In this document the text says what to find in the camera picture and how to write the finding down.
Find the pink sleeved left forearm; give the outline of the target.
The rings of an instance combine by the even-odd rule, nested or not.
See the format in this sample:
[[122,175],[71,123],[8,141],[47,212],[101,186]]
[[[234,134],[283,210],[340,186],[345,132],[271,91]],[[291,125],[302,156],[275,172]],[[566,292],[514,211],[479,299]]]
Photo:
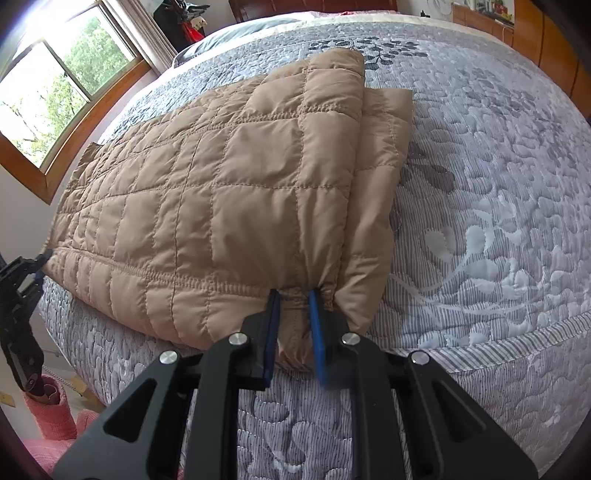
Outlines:
[[33,459],[51,474],[65,452],[95,421],[99,414],[81,410],[73,418],[66,393],[53,377],[42,375],[44,395],[24,394],[25,404],[40,431],[40,439],[25,439],[23,444]]

